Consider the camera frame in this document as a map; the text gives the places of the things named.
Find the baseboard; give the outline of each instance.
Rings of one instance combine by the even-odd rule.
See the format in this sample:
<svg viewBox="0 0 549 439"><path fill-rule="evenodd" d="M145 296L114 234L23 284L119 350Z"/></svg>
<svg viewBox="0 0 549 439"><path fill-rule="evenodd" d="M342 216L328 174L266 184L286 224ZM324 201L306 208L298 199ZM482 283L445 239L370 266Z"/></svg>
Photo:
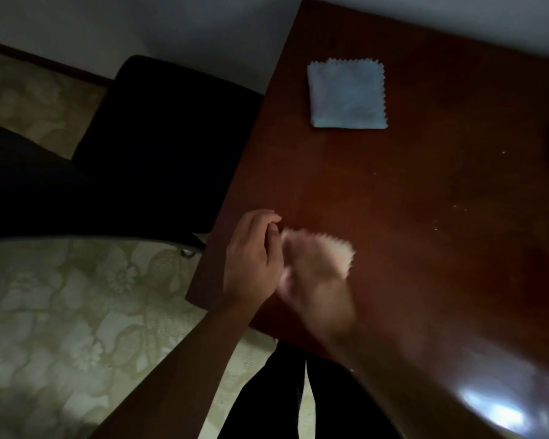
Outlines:
<svg viewBox="0 0 549 439"><path fill-rule="evenodd" d="M29 52L21 51L19 49L15 49L4 44L0 44L0 54L22 61L28 61L29 63L41 66L50 71L63 73L65 75L68 75L69 77L73 77L94 85L109 87L113 81L110 78L102 77L101 75L96 75L94 73L89 73L88 71L74 68L72 66L67 66L66 64L58 63L57 61L49 60L48 58L39 57L38 55L30 54Z"/></svg>

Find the blue cloth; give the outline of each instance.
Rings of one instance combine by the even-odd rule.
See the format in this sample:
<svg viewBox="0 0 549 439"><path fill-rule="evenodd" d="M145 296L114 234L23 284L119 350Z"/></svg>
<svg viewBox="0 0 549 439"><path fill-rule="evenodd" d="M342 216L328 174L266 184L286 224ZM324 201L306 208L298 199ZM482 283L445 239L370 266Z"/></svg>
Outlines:
<svg viewBox="0 0 549 439"><path fill-rule="evenodd" d="M307 66L311 124L315 127L384 129L384 66L370 58L313 61Z"/></svg>

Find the person's left arm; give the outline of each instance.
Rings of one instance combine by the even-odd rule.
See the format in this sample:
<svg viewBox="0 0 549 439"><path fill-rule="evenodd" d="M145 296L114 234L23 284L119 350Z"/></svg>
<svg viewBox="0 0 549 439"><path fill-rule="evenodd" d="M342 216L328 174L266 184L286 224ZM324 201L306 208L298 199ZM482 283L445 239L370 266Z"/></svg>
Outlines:
<svg viewBox="0 0 549 439"><path fill-rule="evenodd" d="M242 216L228 245L219 302L92 439L198 437L236 344L274 293L283 271L278 221L280 217L266 209Z"/></svg>

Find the person's left hand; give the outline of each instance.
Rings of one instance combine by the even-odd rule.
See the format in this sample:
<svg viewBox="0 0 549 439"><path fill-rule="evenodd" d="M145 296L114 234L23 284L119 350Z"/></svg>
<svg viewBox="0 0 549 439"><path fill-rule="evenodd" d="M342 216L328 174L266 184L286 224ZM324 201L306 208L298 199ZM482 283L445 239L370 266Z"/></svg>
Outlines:
<svg viewBox="0 0 549 439"><path fill-rule="evenodd" d="M258 309L275 292L283 273L283 248L276 226L280 220L280 215L270 209L242 216L226 251L226 296Z"/></svg>

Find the person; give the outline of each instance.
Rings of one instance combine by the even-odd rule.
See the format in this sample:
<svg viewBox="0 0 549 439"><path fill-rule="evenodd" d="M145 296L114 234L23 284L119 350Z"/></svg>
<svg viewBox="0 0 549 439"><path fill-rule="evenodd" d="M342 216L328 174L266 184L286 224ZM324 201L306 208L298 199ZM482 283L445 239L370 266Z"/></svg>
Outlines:
<svg viewBox="0 0 549 439"><path fill-rule="evenodd" d="M236 344L278 286L283 251L292 286L281 297L339 364L279 342L242 389L220 438L298 437L306 363L317 439L500 437L390 346L361 330L350 289L319 244L298 236L283 246L280 220L268 209L242 216L227 248L219 301L92 439L197 438Z"/></svg>

